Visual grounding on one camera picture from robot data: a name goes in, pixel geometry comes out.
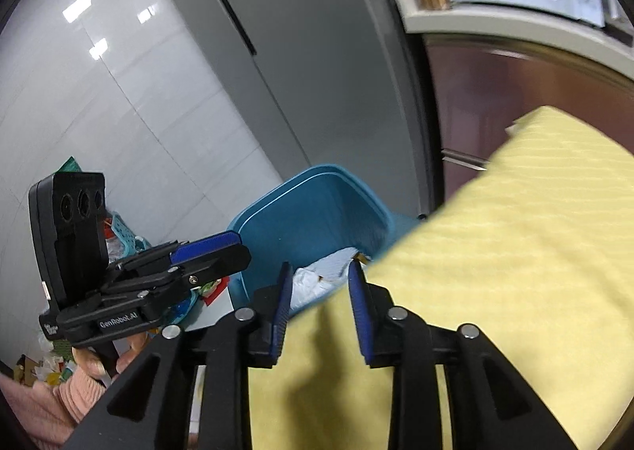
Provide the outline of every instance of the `metal screw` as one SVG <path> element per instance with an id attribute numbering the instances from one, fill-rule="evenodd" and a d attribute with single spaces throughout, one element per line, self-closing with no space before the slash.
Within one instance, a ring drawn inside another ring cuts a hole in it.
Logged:
<path id="1" fill-rule="evenodd" d="M 407 317 L 407 310 L 401 306 L 394 306 L 388 310 L 388 317 L 394 321 L 403 321 Z"/>
<path id="2" fill-rule="evenodd" d="M 162 331 L 161 335 L 163 335 L 166 339 L 174 339 L 181 334 L 181 328 L 178 325 L 167 325 Z"/>
<path id="3" fill-rule="evenodd" d="M 239 308 L 238 310 L 236 310 L 235 313 L 235 317 L 238 321 L 248 321 L 249 319 L 252 319 L 252 317 L 255 315 L 256 313 L 253 311 L 253 309 L 249 308 L 248 306 Z"/>
<path id="4" fill-rule="evenodd" d="M 466 324 L 460 327 L 460 333 L 467 339 L 475 339 L 480 335 L 480 330 L 475 325 Z"/>

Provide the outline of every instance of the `white shelf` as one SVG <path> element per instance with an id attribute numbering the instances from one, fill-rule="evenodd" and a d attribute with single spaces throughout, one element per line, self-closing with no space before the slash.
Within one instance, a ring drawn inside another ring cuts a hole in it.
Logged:
<path id="1" fill-rule="evenodd" d="M 396 0 L 407 33 L 464 33 L 527 40 L 575 53 L 634 80 L 632 48 L 598 29 L 531 10 L 458 4 L 424 10 L 418 0 Z"/>
<path id="2" fill-rule="evenodd" d="M 187 332 L 207 326 L 215 325 L 225 314 L 233 311 L 233 304 L 227 287 L 207 306 L 202 300 L 197 300 L 191 312 L 183 320 L 183 327 Z"/>

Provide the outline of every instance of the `gray refrigerator door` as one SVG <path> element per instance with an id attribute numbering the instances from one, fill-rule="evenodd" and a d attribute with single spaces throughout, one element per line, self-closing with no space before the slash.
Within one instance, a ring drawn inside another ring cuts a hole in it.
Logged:
<path id="1" fill-rule="evenodd" d="M 310 163 L 221 0 L 172 0 L 273 166 L 286 180 Z"/>
<path id="2" fill-rule="evenodd" d="M 427 211 L 381 32 L 394 29 L 382 24 L 385 0 L 228 2 L 310 163 L 348 168 L 396 212 Z"/>
<path id="3" fill-rule="evenodd" d="M 395 0 L 368 0 L 367 7 L 392 68 L 410 133 L 421 212 L 429 214 L 443 202 L 444 192 L 441 136 L 427 50 L 422 37 L 405 33 Z"/>

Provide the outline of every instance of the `white tiled wall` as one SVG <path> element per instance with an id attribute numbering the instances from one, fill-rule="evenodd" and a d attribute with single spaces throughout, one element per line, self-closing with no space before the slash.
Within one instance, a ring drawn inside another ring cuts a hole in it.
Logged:
<path id="1" fill-rule="evenodd" d="M 170 0 L 21 0 L 0 34 L 0 359 L 34 358 L 45 306 L 29 187 L 73 155 L 153 243 L 226 228 L 280 183 Z M 143 10 L 150 18 L 141 23 Z M 89 50 L 106 39 L 95 60 Z"/>

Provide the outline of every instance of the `human hand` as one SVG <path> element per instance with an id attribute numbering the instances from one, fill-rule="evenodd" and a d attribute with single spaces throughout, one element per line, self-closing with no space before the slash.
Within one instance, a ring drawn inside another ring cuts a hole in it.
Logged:
<path id="1" fill-rule="evenodd" d="M 124 352 L 123 355 L 121 355 L 116 361 L 117 373 L 123 373 L 125 368 L 129 366 L 134 358 L 140 354 L 142 349 L 144 349 L 150 342 L 150 337 L 147 332 L 128 336 L 126 339 L 130 344 L 130 349 L 127 352 Z M 85 348 L 73 348 L 72 350 L 75 362 L 88 376 L 100 380 L 107 374 L 103 363 L 94 352 Z"/>

